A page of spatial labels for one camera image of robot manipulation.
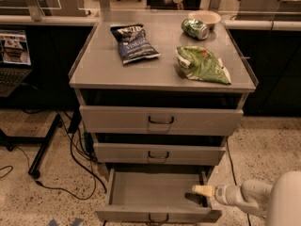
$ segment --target laptop screen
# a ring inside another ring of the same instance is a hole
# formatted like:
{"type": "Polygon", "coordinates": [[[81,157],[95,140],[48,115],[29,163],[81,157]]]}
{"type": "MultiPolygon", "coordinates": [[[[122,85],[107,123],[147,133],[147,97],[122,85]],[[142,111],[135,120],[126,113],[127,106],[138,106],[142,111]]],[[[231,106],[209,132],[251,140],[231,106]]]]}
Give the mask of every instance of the laptop screen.
{"type": "Polygon", "coordinates": [[[24,29],[0,27],[0,66],[31,65],[27,38],[24,29]]]}

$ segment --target speckled floor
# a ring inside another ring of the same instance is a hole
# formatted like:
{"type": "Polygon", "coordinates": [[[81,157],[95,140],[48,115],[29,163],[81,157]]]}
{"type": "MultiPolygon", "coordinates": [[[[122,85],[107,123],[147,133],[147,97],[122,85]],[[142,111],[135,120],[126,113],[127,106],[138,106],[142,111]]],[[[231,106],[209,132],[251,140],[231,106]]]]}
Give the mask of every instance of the speckled floor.
{"type": "MultiPolygon", "coordinates": [[[[69,126],[69,118],[60,112],[69,126]]],[[[55,112],[26,114],[20,110],[0,110],[0,127],[8,136],[43,137],[55,112]]],[[[230,157],[238,184],[246,179],[259,179],[272,184],[282,173],[301,170],[301,118],[257,118],[243,117],[232,137],[229,137],[229,152],[222,158],[210,178],[212,185],[233,184],[230,157]]],[[[50,147],[40,164],[40,178],[45,186],[68,189],[79,198],[88,197],[94,187],[90,174],[72,159],[70,137],[64,127],[57,128],[50,147]]],[[[12,152],[0,147],[0,225],[5,226],[84,226],[103,225],[97,218],[95,207],[104,205],[102,185],[97,182],[90,199],[82,201],[62,190],[38,186],[28,175],[28,156],[31,163],[39,147],[18,145],[12,152]]],[[[90,162],[73,150],[75,157],[86,167],[90,162]]],[[[104,179],[105,168],[92,164],[93,171],[104,179]]],[[[222,226],[247,226],[247,216],[237,208],[222,206],[212,200],[213,208],[221,209],[222,217],[216,224],[222,226]]],[[[263,226],[262,218],[250,216],[252,226],[263,226]]]]}

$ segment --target black drawer handle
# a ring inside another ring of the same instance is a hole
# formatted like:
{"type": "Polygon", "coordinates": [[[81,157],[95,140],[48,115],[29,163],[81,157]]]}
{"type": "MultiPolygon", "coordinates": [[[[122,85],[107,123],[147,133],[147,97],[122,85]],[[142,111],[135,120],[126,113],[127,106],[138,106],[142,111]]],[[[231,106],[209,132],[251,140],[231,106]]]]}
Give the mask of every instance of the black drawer handle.
{"type": "Polygon", "coordinates": [[[175,121],[174,117],[171,117],[170,121],[153,121],[149,116],[149,122],[153,124],[172,124],[175,121]]]}
{"type": "Polygon", "coordinates": [[[168,159],[169,152],[166,152],[165,156],[153,156],[153,155],[151,155],[151,151],[149,151],[149,158],[151,158],[151,159],[168,159]]]}
{"type": "Polygon", "coordinates": [[[154,220],[154,219],[151,219],[151,214],[149,214],[149,221],[151,223],[159,223],[159,224],[166,223],[166,222],[169,221],[169,215],[166,214],[166,219],[163,219],[163,220],[154,220]]]}

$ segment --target bowl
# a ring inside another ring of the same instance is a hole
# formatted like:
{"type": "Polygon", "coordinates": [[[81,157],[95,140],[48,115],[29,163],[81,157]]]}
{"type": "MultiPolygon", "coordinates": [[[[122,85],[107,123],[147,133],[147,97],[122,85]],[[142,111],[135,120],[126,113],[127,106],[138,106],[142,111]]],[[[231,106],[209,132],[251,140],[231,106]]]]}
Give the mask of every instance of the bowl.
{"type": "Polygon", "coordinates": [[[188,18],[200,20],[208,25],[210,29],[213,29],[214,25],[221,21],[218,13],[209,10],[192,11],[188,14],[188,18]]]}

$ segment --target can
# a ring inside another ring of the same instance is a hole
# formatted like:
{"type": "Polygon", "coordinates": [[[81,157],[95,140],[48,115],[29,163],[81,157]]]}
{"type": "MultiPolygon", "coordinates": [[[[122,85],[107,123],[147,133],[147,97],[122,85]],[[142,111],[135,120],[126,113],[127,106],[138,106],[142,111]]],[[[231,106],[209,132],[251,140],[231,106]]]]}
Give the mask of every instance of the can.
{"type": "Polygon", "coordinates": [[[184,19],[182,22],[182,30],[190,37],[198,40],[206,40],[209,34],[209,26],[194,18],[184,19]]]}

